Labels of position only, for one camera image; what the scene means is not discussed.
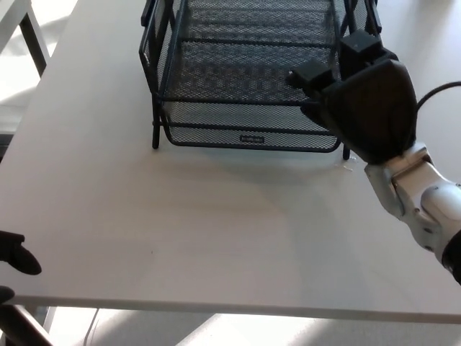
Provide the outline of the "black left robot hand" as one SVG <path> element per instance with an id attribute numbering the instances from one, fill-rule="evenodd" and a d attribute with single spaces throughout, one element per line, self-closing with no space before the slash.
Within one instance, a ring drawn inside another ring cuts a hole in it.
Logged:
<path id="1" fill-rule="evenodd" d="M 25 236 L 1 231 L 1 261 L 26 275 L 39 275 L 42 266 L 38 259 L 23 245 Z"/>

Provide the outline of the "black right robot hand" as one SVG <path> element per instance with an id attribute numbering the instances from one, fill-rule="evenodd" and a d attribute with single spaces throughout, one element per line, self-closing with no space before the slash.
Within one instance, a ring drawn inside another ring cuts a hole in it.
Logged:
<path id="1" fill-rule="evenodd" d="M 417 100 L 411 77 L 379 37 L 343 37 L 340 78 L 317 60 L 296 66 L 287 84 L 309 99 L 301 112 L 332 132 L 368 164 L 402 155 L 416 141 Z"/>

